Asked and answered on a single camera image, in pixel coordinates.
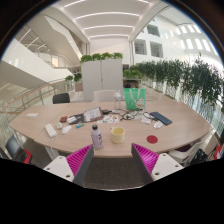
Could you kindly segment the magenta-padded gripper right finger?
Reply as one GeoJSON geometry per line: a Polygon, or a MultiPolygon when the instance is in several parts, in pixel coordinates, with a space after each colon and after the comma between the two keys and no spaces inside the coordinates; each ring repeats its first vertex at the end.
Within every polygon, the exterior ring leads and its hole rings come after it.
{"type": "Polygon", "coordinates": [[[158,154],[135,143],[131,153],[145,185],[183,169],[167,153],[158,154]]]}

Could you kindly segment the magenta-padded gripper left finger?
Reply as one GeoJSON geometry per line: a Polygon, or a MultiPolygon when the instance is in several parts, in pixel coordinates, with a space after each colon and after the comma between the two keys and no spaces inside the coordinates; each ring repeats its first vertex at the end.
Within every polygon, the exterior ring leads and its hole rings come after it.
{"type": "Polygon", "coordinates": [[[90,144],[67,157],[58,156],[44,170],[83,187],[84,179],[93,155],[93,145],[90,144]]]}

